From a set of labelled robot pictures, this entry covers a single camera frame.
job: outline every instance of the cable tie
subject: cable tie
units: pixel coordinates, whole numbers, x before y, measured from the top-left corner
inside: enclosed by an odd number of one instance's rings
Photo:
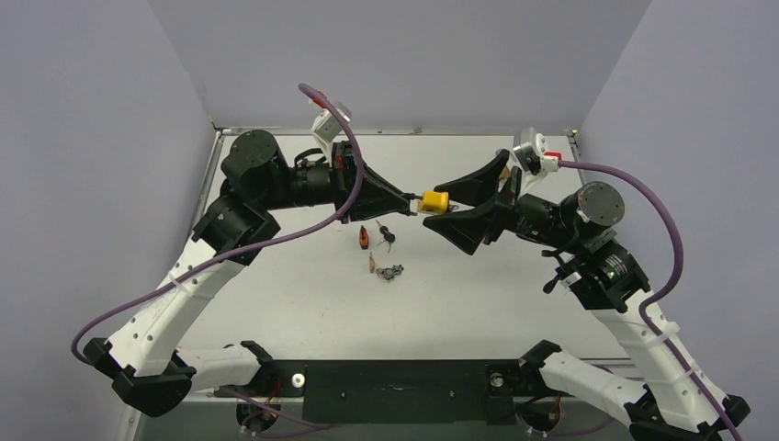
[[[690,369],[683,372],[679,377],[676,377],[675,379],[644,379],[647,384],[663,384],[663,385],[674,385],[680,381],[684,381],[687,379],[687,377],[690,377],[695,373],[696,371],[700,370],[698,367],[698,363],[695,360],[688,361],[690,363]]]
[[[173,283],[176,288],[181,289],[182,291],[184,291],[187,294],[187,296],[192,297],[192,291],[190,291],[189,289],[185,288],[184,284],[182,284],[181,282],[176,280],[175,276],[170,271],[168,271],[168,278],[170,279],[171,283]]]
[[[650,338],[647,341],[642,342],[620,342],[622,347],[636,347],[639,349],[649,349],[657,345],[665,343],[666,340],[675,336],[682,328],[679,327],[677,322],[668,322],[665,325],[665,329],[662,334],[656,335],[654,338]]]

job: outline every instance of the silver screw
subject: silver screw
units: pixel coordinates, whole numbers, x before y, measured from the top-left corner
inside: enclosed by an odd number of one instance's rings
[[[292,386],[300,389],[304,384],[306,384],[306,377],[304,377],[303,374],[295,374],[292,376]]]
[[[495,372],[494,374],[490,375],[490,384],[494,388],[500,388],[503,385],[503,377],[501,377],[501,374]]]

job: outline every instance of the gray floor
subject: gray floor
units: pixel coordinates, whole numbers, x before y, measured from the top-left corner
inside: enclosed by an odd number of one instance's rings
[[[284,410],[299,413],[300,404],[285,405]],[[577,430],[599,424],[604,414],[582,402],[565,403],[565,417],[558,430]],[[136,441],[187,440],[233,441],[252,439],[239,436],[235,421],[234,403],[183,403],[160,418],[143,417],[136,434]],[[299,426],[279,421],[268,433],[284,433],[299,430]],[[521,440],[543,439],[540,435],[527,437],[522,426],[487,426],[484,422],[455,424],[348,424],[336,426],[326,432],[306,435],[300,439],[322,440]],[[609,424],[604,430],[589,436],[568,436],[567,440],[629,440],[627,429],[619,424]]]

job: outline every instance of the white table surface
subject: white table surface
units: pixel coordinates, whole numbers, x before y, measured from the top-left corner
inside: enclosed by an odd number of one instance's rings
[[[308,136],[278,136],[288,161],[314,147]],[[224,158],[234,137],[224,142]],[[421,193],[485,165],[510,136],[363,136],[367,163],[403,191]],[[550,148],[572,159],[566,137]],[[209,203],[224,178],[217,171]],[[560,170],[531,193],[559,202],[581,186]],[[281,234],[310,226],[333,205],[274,211]],[[182,340],[191,348],[255,340],[277,359],[513,358],[539,340],[573,355],[622,358],[613,336],[576,297],[542,286],[554,275],[542,247],[506,232],[475,255],[459,251],[422,225],[423,216],[389,215],[381,222],[397,235],[374,249],[378,266],[402,264],[388,283],[367,271],[359,248],[361,224],[372,244],[374,221],[334,223],[306,238],[265,249],[211,302]]]

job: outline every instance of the small brown object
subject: small brown object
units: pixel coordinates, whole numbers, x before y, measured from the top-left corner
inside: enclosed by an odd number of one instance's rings
[[[367,230],[364,226],[360,227],[360,248],[366,250],[368,246]]]

